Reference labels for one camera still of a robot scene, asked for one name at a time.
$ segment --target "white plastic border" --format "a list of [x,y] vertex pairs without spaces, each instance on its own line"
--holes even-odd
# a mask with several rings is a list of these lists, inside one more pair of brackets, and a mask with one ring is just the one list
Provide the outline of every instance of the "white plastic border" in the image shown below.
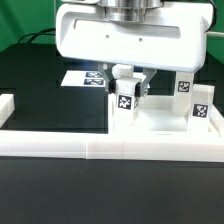
[[224,119],[214,106],[211,122],[220,136],[0,131],[0,156],[224,162]]
[[2,94],[0,96],[0,128],[15,110],[14,97],[12,94]]

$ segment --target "metal cylinder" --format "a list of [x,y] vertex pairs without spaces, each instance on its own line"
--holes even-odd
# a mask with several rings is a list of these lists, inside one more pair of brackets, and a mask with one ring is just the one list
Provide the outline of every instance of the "metal cylinder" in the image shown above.
[[162,6],[161,0],[100,0],[106,7],[106,18],[119,22],[144,22],[147,8]]

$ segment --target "black cable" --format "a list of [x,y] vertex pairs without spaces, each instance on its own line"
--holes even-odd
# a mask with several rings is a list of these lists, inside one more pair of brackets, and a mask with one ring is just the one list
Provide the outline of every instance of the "black cable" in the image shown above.
[[[19,44],[23,39],[25,39],[26,37],[29,37],[29,36],[34,36],[36,35],[37,33],[29,33],[25,36],[22,36],[18,41],[17,41],[17,44]],[[41,35],[44,35],[44,36],[55,36],[55,34],[53,33],[42,33],[42,34],[39,34],[38,36],[41,36]]]
[[31,37],[27,43],[31,44],[37,37],[41,36],[41,35],[49,35],[49,32],[55,32],[55,28],[49,28],[49,29],[45,29],[45,30],[41,30],[40,32],[36,33],[33,35],[33,37]]
[[216,4],[213,2],[213,0],[207,0],[213,7],[213,18],[212,18],[212,24],[211,26],[206,30],[206,32],[208,32],[209,30],[211,30],[216,22],[217,22],[217,18],[218,18],[218,9],[216,7]]

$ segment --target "black surface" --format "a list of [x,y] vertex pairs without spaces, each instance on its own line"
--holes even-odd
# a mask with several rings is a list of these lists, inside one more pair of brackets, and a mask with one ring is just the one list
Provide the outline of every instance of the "black surface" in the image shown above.
[[[14,45],[0,53],[1,93],[16,96],[16,114],[5,129],[105,132],[104,92],[59,85],[66,69],[94,66],[62,59],[53,45]],[[195,81],[216,85],[215,103],[223,112],[220,71],[223,66],[208,56]],[[150,91],[172,95],[174,78],[159,72]],[[0,157],[0,223],[223,224],[223,168],[223,163]]]
[[55,45],[19,44],[0,53],[0,94],[15,95],[8,130],[107,132],[104,88],[60,87],[67,69],[96,64],[63,59]]
[[223,224],[223,166],[1,159],[1,223]]

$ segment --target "black and white tag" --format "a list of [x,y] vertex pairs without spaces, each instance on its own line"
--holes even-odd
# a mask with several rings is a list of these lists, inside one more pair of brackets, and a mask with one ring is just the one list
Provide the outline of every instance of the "black and white tag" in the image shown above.
[[100,72],[86,72],[86,78],[102,78]]
[[179,81],[178,82],[178,92],[189,93],[190,91],[190,82]]
[[194,104],[193,107],[193,117],[207,118],[208,115],[208,105]]
[[123,95],[118,96],[118,108],[131,110],[131,106],[132,106],[132,97]]
[[84,86],[103,86],[104,80],[103,79],[85,79]]

